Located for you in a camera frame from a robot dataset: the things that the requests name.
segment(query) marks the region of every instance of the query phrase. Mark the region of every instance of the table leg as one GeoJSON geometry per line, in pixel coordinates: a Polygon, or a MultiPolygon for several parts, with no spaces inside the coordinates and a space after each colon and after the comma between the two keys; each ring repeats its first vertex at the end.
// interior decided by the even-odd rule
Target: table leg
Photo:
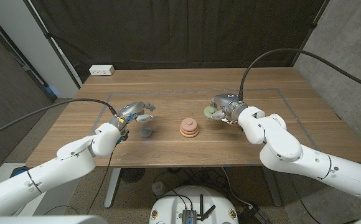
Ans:
{"type": "Polygon", "coordinates": [[[113,206],[113,201],[117,192],[117,187],[120,184],[121,178],[121,168],[113,168],[110,177],[110,183],[108,184],[107,194],[105,199],[105,208],[111,208],[113,206]]]}
{"type": "Polygon", "coordinates": [[[266,185],[269,188],[269,193],[271,195],[273,204],[277,207],[281,206],[281,198],[279,194],[278,185],[276,183],[276,180],[274,179],[273,171],[266,168],[265,166],[262,167],[263,173],[266,180],[266,185]]]}

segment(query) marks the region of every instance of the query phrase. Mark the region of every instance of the orange ring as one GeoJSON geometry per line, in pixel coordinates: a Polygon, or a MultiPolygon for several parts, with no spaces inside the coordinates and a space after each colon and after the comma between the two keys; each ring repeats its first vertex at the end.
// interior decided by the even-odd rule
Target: orange ring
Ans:
{"type": "Polygon", "coordinates": [[[185,134],[185,133],[182,132],[181,127],[179,127],[179,132],[183,135],[183,137],[186,137],[186,138],[196,137],[196,135],[197,135],[197,134],[199,133],[199,131],[200,131],[199,128],[197,128],[196,130],[197,130],[197,132],[194,133],[194,134],[185,134]]]}

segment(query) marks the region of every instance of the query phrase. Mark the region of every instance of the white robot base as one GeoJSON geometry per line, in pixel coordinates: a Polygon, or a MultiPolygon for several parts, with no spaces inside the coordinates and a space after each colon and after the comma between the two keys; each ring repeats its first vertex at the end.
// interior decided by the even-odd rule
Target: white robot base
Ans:
{"type": "Polygon", "coordinates": [[[238,217],[233,204],[222,194],[208,187],[186,185],[166,193],[151,209],[149,224],[168,223],[238,224],[238,217]],[[191,205],[189,199],[182,197],[187,211],[184,211],[185,204],[175,192],[192,201],[191,205]],[[200,195],[203,195],[203,203],[200,202],[200,195]]]}

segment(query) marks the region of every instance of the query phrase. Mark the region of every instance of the stacked rings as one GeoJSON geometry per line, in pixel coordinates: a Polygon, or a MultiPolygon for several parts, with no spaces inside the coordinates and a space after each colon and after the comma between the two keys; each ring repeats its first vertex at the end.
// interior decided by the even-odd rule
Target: stacked rings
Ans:
{"type": "Polygon", "coordinates": [[[184,137],[192,138],[199,133],[199,127],[195,119],[186,118],[181,122],[179,131],[184,137]]]}

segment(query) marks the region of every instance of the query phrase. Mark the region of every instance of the small gray object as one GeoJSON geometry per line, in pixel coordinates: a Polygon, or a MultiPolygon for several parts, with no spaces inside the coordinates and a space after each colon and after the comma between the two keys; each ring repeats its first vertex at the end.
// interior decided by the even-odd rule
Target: small gray object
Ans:
{"type": "Polygon", "coordinates": [[[153,131],[149,126],[145,126],[139,130],[139,135],[144,138],[147,138],[151,135],[152,132],[153,131]]]}

